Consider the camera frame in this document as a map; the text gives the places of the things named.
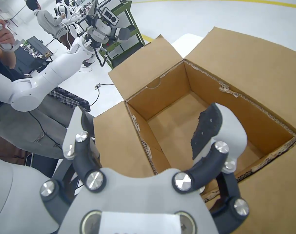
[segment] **silver bolt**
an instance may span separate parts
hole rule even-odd
[[[234,161],[225,162],[225,168],[227,170],[233,170],[236,167],[236,163]]]
[[[214,146],[222,154],[227,154],[229,152],[228,145],[223,141],[215,142]]]
[[[88,136],[88,133],[86,131],[82,131],[81,134],[76,134],[75,140],[81,143],[86,140],[87,136]]]
[[[196,223],[194,219],[185,212],[177,212],[175,215],[179,215],[180,227],[182,234],[195,234],[196,233]]]
[[[66,156],[72,156],[72,155],[74,155],[74,145],[69,145],[69,147],[66,147],[63,153]]]
[[[191,179],[188,174],[184,172],[177,173],[174,177],[175,186],[181,191],[188,191],[191,189]]]
[[[247,216],[249,214],[249,206],[246,201],[244,201],[242,198],[238,198],[235,201],[234,208],[236,209],[236,212],[241,216]]]
[[[205,190],[205,186],[201,187],[201,188],[199,189],[199,194],[202,194],[202,193],[204,192],[204,190]]]
[[[46,181],[42,187],[41,187],[41,190],[40,190],[40,193],[42,196],[50,196],[53,191],[54,191],[54,183],[49,180],[49,181]]]
[[[98,188],[101,187],[102,183],[103,183],[103,175],[99,171],[92,172],[86,180],[86,184],[89,190],[97,190]]]

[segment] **white table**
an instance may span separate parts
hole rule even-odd
[[[185,34],[178,38],[175,42],[172,43],[172,46],[175,48],[175,50],[179,53],[179,55],[182,58],[185,58],[197,45],[203,40],[203,37],[199,37],[193,34]],[[62,159],[59,159],[56,169],[62,162]],[[80,191],[81,188],[78,188],[75,191],[75,194],[77,194]]]

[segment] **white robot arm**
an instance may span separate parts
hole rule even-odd
[[[79,21],[82,19],[82,16],[79,14],[79,11],[76,11],[73,13],[73,15],[71,15],[70,8],[65,3],[58,2],[56,6],[57,6],[58,14],[60,16],[62,13],[65,14],[65,19],[62,20],[62,22],[65,25],[68,25],[70,23],[75,23],[76,21]]]
[[[228,157],[237,159],[246,146],[245,131],[228,108],[214,103],[201,113],[191,140],[193,158],[207,144],[210,151],[184,172],[172,168],[130,178],[102,168],[90,147],[92,131],[76,107],[62,147],[66,159],[52,179],[0,161],[0,234],[229,234],[248,217],[234,173],[224,172]],[[75,198],[67,189],[74,171],[84,185]],[[198,189],[213,179],[221,198],[208,210]]]
[[[89,27],[88,32],[75,39],[69,52],[51,62],[40,74],[33,78],[19,79],[14,82],[0,74],[0,101],[10,104],[18,111],[34,110],[50,91],[75,74],[83,62],[89,59],[94,61],[93,56],[96,55],[101,64],[97,50],[110,38],[119,42],[129,39],[129,29],[112,28],[104,24],[97,15],[90,14],[91,16],[96,16],[95,24],[103,26],[102,31],[100,32],[93,26]],[[10,50],[12,47],[10,45],[3,46],[3,49]]]

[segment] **white floor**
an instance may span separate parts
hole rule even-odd
[[[296,51],[295,8],[240,1],[132,1],[131,12],[139,30],[151,38],[162,34],[173,43],[187,33],[205,37],[216,26],[264,38]],[[296,0],[270,1],[296,4]],[[56,41],[49,48],[56,55],[66,51]],[[112,81],[108,75],[111,70],[109,66],[100,67],[95,62],[91,68],[91,72],[76,73],[60,87],[92,104],[98,95],[98,91],[94,90],[95,85],[111,84]],[[91,114],[98,116],[120,101],[122,98],[114,86],[101,86],[100,97],[91,107]]]

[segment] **torn cardboard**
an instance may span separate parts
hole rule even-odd
[[[232,110],[248,136],[238,180],[296,142],[296,52],[282,46],[214,28],[182,59],[159,36],[109,75],[125,102],[94,119],[96,145],[102,165],[123,175],[189,169],[199,114],[214,102]],[[203,198],[217,195],[213,181]]]

